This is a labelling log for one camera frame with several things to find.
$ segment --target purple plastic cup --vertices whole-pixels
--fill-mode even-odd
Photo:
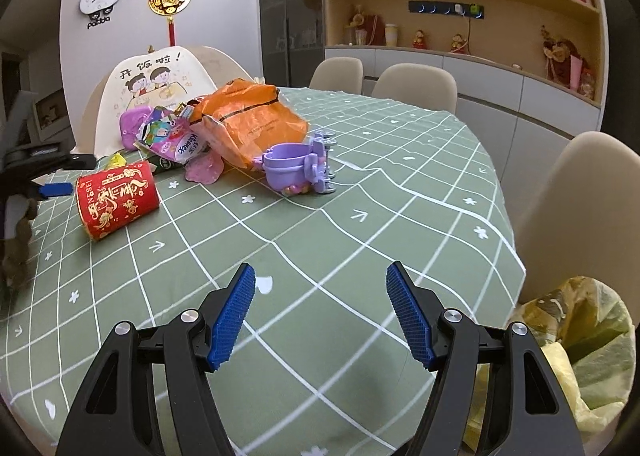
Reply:
[[[300,166],[309,152],[308,144],[277,144],[262,156],[262,164],[277,168]]]
[[[306,183],[304,165],[271,167],[264,164],[263,167],[267,183],[274,191],[283,191],[292,185],[302,185]]]

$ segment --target green tablecloth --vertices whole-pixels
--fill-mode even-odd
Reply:
[[[504,325],[524,269],[491,160],[468,128],[392,100],[283,93],[313,128],[337,133],[334,194],[283,198],[260,173],[231,168],[201,186],[174,170],[156,177],[158,211],[98,243],[73,198],[41,205],[35,282],[2,303],[0,386],[53,445],[116,322],[148,327],[197,308],[241,261],[254,266],[258,289],[231,360],[211,380],[239,454],[386,455],[412,436],[433,377],[410,357],[386,296],[393,261],[444,306]]]

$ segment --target checkered tablecloth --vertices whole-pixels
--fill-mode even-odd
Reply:
[[[41,205],[34,283],[2,302],[0,388],[53,446],[116,322],[147,327],[197,308],[241,261],[258,288],[210,382],[242,455],[383,456],[412,436],[433,377],[410,357],[386,296],[393,261],[444,306],[504,325],[524,268],[492,162],[469,129],[392,100],[283,93],[314,129],[336,132],[331,195],[284,198],[234,168],[209,186],[174,170],[156,177],[158,211],[98,243],[72,197]],[[160,368],[156,401],[176,454]]]

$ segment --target red cylindrical container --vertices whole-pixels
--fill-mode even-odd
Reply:
[[[76,199],[82,224],[96,241],[160,206],[148,162],[78,178]]]

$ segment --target cartoon boy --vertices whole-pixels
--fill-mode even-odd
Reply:
[[[132,77],[125,86],[133,95],[133,98],[137,99],[142,95],[145,95],[149,91],[151,82],[145,77],[145,74],[140,73],[135,77]]]
[[[167,86],[169,84],[170,74],[171,71],[165,66],[161,66],[153,70],[149,78],[151,79],[152,83],[156,85],[154,89],[158,90]]]

